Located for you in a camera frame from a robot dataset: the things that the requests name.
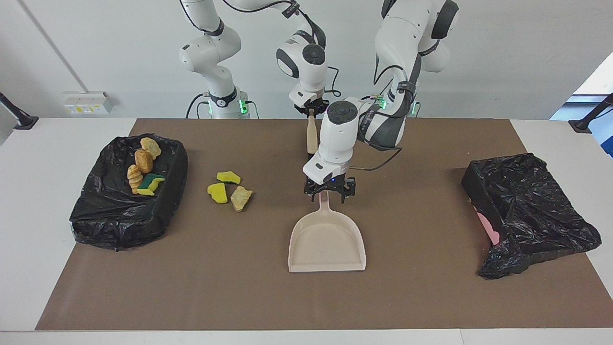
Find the black stand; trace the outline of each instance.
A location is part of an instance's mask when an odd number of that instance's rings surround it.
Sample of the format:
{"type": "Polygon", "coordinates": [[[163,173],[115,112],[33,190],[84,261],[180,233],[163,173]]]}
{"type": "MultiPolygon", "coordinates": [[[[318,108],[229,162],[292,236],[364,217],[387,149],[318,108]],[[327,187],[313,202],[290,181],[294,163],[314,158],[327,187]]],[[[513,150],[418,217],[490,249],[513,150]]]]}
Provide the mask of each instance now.
{"type": "Polygon", "coordinates": [[[39,119],[38,116],[30,116],[25,111],[19,109],[1,92],[0,103],[2,103],[2,105],[17,119],[17,124],[13,127],[14,130],[29,130],[39,119]]]}
{"type": "Polygon", "coordinates": [[[613,93],[607,96],[599,105],[597,105],[594,110],[590,111],[584,118],[581,120],[568,120],[568,123],[571,124],[571,127],[577,133],[592,133],[588,126],[593,119],[600,115],[605,109],[613,104],[613,93]]]}

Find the green indicator light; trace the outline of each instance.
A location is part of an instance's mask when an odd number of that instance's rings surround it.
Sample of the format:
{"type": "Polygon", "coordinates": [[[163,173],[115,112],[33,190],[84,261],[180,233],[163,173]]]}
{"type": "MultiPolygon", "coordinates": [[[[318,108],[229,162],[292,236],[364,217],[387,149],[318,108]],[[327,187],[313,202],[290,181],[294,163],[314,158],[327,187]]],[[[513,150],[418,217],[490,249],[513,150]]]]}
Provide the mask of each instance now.
{"type": "Polygon", "coordinates": [[[245,102],[243,100],[238,100],[238,103],[240,104],[240,112],[243,114],[247,114],[247,112],[249,111],[249,107],[247,106],[247,104],[245,104],[245,102]]]}

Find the brown mat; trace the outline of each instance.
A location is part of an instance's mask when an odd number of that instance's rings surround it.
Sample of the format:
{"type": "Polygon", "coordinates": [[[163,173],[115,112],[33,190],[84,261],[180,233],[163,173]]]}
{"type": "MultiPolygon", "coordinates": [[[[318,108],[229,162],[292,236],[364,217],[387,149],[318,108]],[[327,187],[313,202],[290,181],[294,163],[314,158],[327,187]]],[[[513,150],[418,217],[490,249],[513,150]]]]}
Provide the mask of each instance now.
{"type": "MultiPolygon", "coordinates": [[[[523,153],[507,120],[413,119],[405,150],[355,173],[332,208],[358,224],[364,272],[289,273],[306,121],[138,120],[132,134],[182,141],[188,182],[167,234],[124,252],[76,244],[37,330],[309,330],[613,327],[613,301],[585,254],[486,281],[489,240],[460,186],[470,160],[523,153]],[[231,169],[256,191],[243,213],[206,194],[231,169]]],[[[356,145],[353,163],[390,153],[356,145]]]]}

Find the black plastic bag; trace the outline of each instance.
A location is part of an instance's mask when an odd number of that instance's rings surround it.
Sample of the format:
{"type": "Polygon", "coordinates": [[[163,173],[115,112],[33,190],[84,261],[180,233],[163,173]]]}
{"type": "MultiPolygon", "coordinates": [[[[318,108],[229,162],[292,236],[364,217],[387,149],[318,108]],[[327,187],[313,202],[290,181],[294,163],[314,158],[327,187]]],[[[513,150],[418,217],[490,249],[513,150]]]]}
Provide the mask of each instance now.
{"type": "Polygon", "coordinates": [[[181,202],[187,168],[187,153],[180,141],[155,134],[115,138],[100,152],[70,215],[75,240],[119,250],[162,236],[181,202]],[[144,137],[155,140],[162,150],[153,161],[152,173],[166,181],[154,196],[132,194],[127,178],[144,137]]]}
{"type": "Polygon", "coordinates": [[[479,275],[496,279],[601,244],[600,234],[572,207],[544,161],[532,153],[472,161],[462,187],[500,242],[479,275]]]}

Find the beige dustpan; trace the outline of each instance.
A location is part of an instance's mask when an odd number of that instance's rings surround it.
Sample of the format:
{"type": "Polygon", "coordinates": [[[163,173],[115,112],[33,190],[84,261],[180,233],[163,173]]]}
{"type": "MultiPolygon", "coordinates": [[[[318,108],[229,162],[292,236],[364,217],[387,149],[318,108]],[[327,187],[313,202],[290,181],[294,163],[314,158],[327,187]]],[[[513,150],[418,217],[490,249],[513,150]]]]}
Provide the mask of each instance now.
{"type": "Polygon", "coordinates": [[[330,209],[328,191],[319,210],[302,217],[289,240],[290,272],[363,271],[366,251],[360,230],[346,215],[330,209]]]}

